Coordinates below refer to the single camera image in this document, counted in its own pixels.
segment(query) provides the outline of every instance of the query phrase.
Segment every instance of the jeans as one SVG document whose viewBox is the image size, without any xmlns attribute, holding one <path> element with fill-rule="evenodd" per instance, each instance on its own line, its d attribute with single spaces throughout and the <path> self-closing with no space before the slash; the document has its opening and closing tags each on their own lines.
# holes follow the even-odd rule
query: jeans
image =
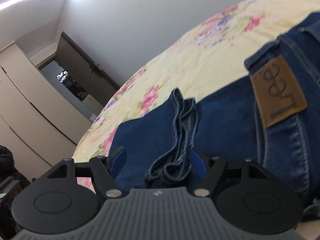
<svg viewBox="0 0 320 240">
<path fill-rule="evenodd" d="M 279 55 L 296 76 L 308 107 L 265 129 L 250 75 Z M 125 146 L 128 154 L 127 163 L 116 178 L 120 187 L 145 187 L 146 178 L 155 187 L 187 186 L 192 191 L 200 182 L 189 169 L 188 150 L 193 147 L 208 157 L 232 162 L 256 160 L 297 192 L 305 205 L 312 204 L 309 213 L 319 213 L 320 205 L 314 198 L 320 197 L 320 13 L 310 14 L 302 23 L 265 44 L 244 64 L 249 76 L 192 103 L 191 108 L 191 99 L 178 97 L 177 103 L 170 96 L 144 117 L 119 125 L 111 151 Z M 177 106 L 187 106 L 189 110 L 179 112 Z M 176 129 L 177 118 L 180 123 L 188 120 L 185 131 Z M 177 137 L 185 143 L 175 144 Z M 163 162 L 152 165 L 163 158 Z M 180 179 L 170 183 L 164 179 L 168 163 L 175 163 L 182 171 L 178 172 Z"/>
</svg>

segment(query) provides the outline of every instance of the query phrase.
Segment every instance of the bed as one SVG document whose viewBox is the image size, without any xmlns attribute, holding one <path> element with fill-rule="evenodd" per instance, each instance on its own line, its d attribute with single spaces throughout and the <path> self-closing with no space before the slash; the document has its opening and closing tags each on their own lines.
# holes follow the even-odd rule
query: bed
<svg viewBox="0 0 320 240">
<path fill-rule="evenodd" d="M 109 153 L 121 122 L 161 105 L 178 87 L 184 98 L 201 100 L 247 75 L 244 60 L 263 44 L 320 10 L 320 0 L 245 0 L 184 34 L 138 70 L 111 98 L 79 142 L 73 158 L 86 162 Z M 92 188 L 90 179 L 78 182 Z M 320 235 L 320 223 L 298 226 L 306 239 Z"/>
</svg>

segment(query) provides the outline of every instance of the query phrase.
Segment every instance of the brown door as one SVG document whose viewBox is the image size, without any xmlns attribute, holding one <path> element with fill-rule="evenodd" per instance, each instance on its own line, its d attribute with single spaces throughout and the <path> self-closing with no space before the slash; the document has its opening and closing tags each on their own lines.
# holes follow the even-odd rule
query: brown door
<svg viewBox="0 0 320 240">
<path fill-rule="evenodd" d="M 64 32 L 55 61 L 101 105 L 105 106 L 119 86 Z"/>
</svg>

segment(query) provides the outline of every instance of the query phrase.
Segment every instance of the lee logo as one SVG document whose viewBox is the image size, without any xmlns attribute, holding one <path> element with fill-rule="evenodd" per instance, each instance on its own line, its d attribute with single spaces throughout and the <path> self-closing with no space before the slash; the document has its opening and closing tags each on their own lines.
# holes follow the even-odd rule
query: lee logo
<svg viewBox="0 0 320 240">
<path fill-rule="evenodd" d="M 284 57 L 278 56 L 251 76 L 264 128 L 308 106 L 303 91 Z"/>
</svg>

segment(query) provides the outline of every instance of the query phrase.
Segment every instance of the wardrobe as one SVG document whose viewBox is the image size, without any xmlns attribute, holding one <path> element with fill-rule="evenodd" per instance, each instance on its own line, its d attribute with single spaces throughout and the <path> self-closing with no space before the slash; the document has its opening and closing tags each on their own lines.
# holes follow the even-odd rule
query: wardrobe
<svg viewBox="0 0 320 240">
<path fill-rule="evenodd" d="M 71 157 L 92 123 L 13 43 L 0 52 L 0 144 L 28 179 Z"/>
</svg>

